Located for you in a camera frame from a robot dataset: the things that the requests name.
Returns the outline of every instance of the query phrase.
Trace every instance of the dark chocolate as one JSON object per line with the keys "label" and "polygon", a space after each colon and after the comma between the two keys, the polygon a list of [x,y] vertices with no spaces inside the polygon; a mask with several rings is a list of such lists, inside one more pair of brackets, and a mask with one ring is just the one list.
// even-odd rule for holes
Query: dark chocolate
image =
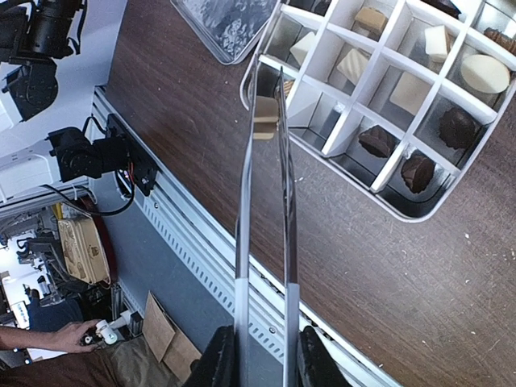
{"label": "dark chocolate", "polygon": [[494,28],[486,28],[484,35],[511,54],[516,55],[516,39],[510,38]]}
{"label": "dark chocolate", "polygon": [[423,0],[423,2],[430,4],[455,19],[459,19],[459,15],[462,13],[450,0]]}
{"label": "dark chocolate", "polygon": [[382,159],[390,157],[396,148],[396,139],[394,136],[380,125],[376,125],[364,133],[360,133],[358,141],[366,151]]}
{"label": "dark chocolate", "polygon": [[467,149],[475,141],[475,119],[463,109],[452,107],[441,117],[439,138],[454,149]]}
{"label": "dark chocolate", "polygon": [[330,6],[331,0],[321,0],[314,8],[314,13],[324,16]]}
{"label": "dark chocolate", "polygon": [[410,191],[420,194],[434,178],[435,163],[426,156],[415,155],[402,167],[403,180]]}

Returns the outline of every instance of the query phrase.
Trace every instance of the wall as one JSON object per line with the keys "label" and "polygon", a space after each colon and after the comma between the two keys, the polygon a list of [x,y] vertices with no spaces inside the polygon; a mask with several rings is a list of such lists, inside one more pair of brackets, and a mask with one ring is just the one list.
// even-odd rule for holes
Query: wall
{"label": "wall", "polygon": [[[89,0],[88,17],[82,34],[80,56],[57,60],[59,94],[54,104],[26,123],[0,133],[0,157],[10,155],[63,127],[82,127],[91,113],[96,85],[109,77],[114,47],[127,0]],[[79,14],[71,35],[75,35]],[[0,78],[14,66],[2,64]]]}

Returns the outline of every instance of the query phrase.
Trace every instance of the trousers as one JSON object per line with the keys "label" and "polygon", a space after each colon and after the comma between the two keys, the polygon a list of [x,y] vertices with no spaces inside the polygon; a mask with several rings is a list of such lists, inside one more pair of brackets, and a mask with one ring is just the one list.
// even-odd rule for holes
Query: trousers
{"label": "trousers", "polygon": [[0,387],[180,387],[143,336],[113,347],[0,372]]}

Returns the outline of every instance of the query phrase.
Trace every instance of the human hand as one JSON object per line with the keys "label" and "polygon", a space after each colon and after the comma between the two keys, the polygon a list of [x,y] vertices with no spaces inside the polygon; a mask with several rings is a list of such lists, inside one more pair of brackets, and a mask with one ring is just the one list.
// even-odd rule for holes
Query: human hand
{"label": "human hand", "polygon": [[95,350],[95,345],[81,346],[82,336],[94,328],[100,320],[88,322],[71,322],[60,331],[52,333],[52,349],[67,353],[84,353]]}

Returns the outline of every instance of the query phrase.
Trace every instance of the cardboard box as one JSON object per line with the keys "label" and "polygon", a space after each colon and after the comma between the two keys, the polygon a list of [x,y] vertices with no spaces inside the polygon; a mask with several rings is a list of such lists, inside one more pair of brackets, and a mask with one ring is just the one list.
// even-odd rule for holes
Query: cardboard box
{"label": "cardboard box", "polygon": [[61,219],[58,226],[68,273],[91,285],[109,284],[109,265],[93,219]]}
{"label": "cardboard box", "polygon": [[201,358],[201,352],[190,342],[163,307],[149,292],[145,308],[144,337],[159,362],[164,362],[185,383],[190,365]]}

